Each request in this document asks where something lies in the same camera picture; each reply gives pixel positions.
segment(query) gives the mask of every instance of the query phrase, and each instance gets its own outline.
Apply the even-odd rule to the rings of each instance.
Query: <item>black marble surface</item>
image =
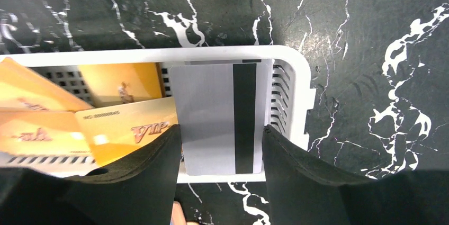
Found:
[[[317,89],[311,153],[370,178],[448,168],[449,0],[0,0],[0,9],[0,53],[298,49]],[[178,186],[189,219],[269,224],[264,183],[218,186]]]

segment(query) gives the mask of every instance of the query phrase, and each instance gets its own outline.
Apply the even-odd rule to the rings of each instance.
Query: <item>stack of cards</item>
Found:
[[[90,154],[74,112],[92,106],[41,75],[0,62],[0,151],[11,156]]]
[[[0,152],[92,154],[104,166],[177,124],[174,99],[161,98],[155,64],[80,68],[88,86],[97,90],[93,96],[98,109],[10,58],[0,62]],[[114,87],[117,77],[124,78],[118,88]]]

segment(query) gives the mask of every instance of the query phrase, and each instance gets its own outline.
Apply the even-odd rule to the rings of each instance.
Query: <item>card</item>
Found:
[[[152,142],[177,124],[172,97],[75,113],[99,166]]]
[[[0,107],[80,111],[92,106],[11,58],[0,62]]]
[[[271,105],[270,63],[168,70],[188,175],[262,171],[262,133]]]
[[[95,107],[162,98],[156,64],[80,65]]]
[[[74,113],[0,112],[0,151],[15,156],[90,154]]]

